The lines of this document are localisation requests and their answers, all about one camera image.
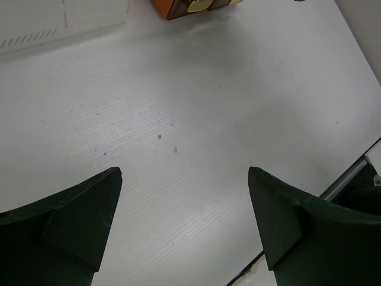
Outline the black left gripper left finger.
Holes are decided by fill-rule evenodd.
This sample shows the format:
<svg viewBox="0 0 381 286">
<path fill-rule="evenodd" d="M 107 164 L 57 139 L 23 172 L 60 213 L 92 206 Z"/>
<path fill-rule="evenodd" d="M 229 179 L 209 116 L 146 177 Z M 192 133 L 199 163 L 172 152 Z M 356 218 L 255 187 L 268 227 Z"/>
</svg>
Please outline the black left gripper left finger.
<svg viewBox="0 0 381 286">
<path fill-rule="evenodd" d="M 1 285 L 91 285 L 121 187 L 122 172 L 111 167 L 1 213 Z"/>
</svg>

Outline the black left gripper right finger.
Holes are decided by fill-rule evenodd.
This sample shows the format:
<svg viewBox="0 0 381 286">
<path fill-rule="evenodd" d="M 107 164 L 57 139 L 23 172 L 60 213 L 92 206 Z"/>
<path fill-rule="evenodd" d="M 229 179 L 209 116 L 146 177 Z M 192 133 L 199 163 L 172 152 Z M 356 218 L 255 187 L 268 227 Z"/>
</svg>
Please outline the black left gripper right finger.
<svg viewBox="0 0 381 286">
<path fill-rule="evenodd" d="M 379 285 L 380 215 L 334 204 L 259 167 L 248 186 L 278 285 Z"/>
</svg>

